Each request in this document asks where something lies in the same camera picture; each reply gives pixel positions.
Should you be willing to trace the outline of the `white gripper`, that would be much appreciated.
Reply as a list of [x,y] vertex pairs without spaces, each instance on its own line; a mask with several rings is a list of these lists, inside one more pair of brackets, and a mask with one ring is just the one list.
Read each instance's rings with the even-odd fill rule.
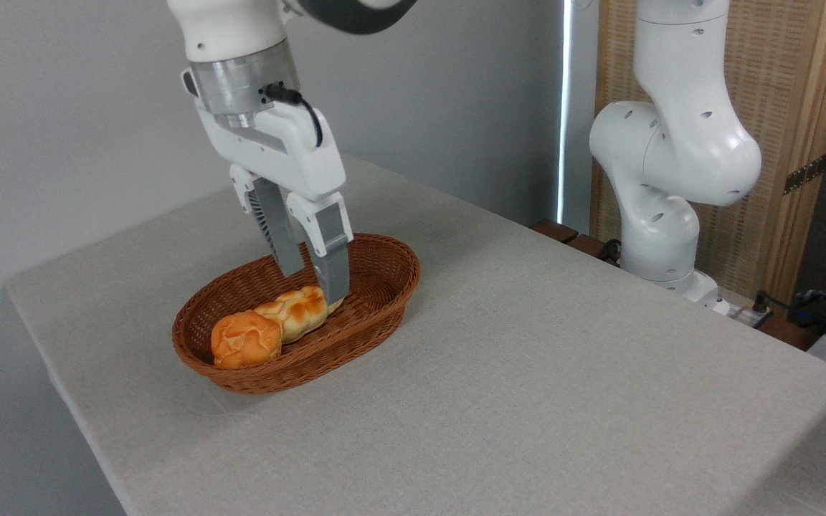
[[324,115],[300,92],[284,82],[258,92],[262,110],[248,128],[229,126],[201,99],[194,104],[213,147],[233,163],[229,176],[240,206],[257,222],[284,277],[304,268],[279,186],[292,191],[286,206],[307,235],[319,287],[327,305],[334,306],[348,296],[353,241],[344,198],[336,192],[346,180],[340,153]]

